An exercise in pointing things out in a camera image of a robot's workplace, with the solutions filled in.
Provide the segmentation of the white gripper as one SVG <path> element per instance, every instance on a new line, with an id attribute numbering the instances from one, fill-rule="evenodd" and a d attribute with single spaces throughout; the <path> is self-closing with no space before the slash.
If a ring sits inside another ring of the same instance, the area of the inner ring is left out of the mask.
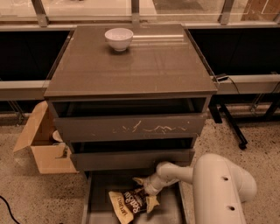
<path id="1" fill-rule="evenodd" d="M 152 174 L 147 178 L 134 177 L 133 180 L 140 186 L 143 186 L 144 190 L 149 195 L 152 195 L 146 197 L 147 213 L 149 214 L 154 207 L 159 205 L 156 195 L 158 195 L 164 188 L 162 179 L 157 174 Z"/>

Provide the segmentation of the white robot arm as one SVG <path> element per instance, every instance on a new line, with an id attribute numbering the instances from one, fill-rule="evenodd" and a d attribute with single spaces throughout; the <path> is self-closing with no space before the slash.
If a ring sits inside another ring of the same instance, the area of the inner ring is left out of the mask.
<path id="1" fill-rule="evenodd" d="M 152 196 L 177 182 L 191 184 L 195 224 L 246 224 L 242 203 L 257 193 L 248 171 L 211 153 L 197 159 L 193 167 L 161 162 L 155 173 L 135 181 Z"/>

